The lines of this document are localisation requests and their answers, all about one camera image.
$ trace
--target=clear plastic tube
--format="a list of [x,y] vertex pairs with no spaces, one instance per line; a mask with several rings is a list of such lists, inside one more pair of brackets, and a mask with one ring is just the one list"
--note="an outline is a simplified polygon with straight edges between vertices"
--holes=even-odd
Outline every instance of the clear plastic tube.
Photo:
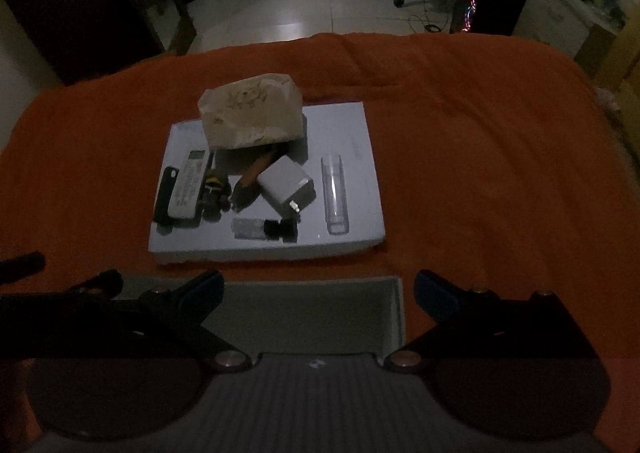
[[321,164],[326,228],[330,235],[344,235],[349,232],[349,217],[342,158],[331,153],[322,157]]

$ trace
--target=white cabinet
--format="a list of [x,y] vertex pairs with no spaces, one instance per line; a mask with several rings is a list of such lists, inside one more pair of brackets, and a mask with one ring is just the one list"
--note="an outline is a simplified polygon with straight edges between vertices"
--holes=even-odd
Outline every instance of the white cabinet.
[[615,33],[581,0],[527,0],[513,35],[541,41],[573,58],[596,23]]

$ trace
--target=paper bag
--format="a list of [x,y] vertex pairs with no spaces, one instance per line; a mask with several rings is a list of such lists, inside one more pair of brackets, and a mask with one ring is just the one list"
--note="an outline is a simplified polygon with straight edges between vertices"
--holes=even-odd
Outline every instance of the paper bag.
[[212,150],[304,136],[302,93],[286,74],[264,74],[205,90],[198,109]]

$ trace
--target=metal screw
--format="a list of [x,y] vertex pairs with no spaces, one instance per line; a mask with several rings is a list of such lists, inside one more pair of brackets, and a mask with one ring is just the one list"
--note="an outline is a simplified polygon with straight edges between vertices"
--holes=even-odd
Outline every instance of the metal screw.
[[398,350],[389,357],[396,367],[410,368],[420,364],[422,358],[418,352],[412,350]]
[[214,360],[221,367],[235,368],[246,361],[246,355],[238,350],[225,350],[224,352],[218,352]]

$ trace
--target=orange blanket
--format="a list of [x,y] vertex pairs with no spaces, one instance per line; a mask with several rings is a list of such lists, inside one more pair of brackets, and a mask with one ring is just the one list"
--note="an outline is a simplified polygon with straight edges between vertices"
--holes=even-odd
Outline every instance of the orange blanket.
[[525,298],[551,289],[607,359],[612,396],[598,435],[640,445],[640,214],[581,71],[542,44],[483,35],[321,34],[152,60],[58,88],[24,112],[0,155],[0,258],[32,250],[47,268],[9,291],[52,291],[147,251],[172,123],[206,88],[290,74],[305,104],[362,100],[386,242],[302,262],[233,263],[228,279],[397,274],[407,337],[431,327],[412,300],[418,269]]

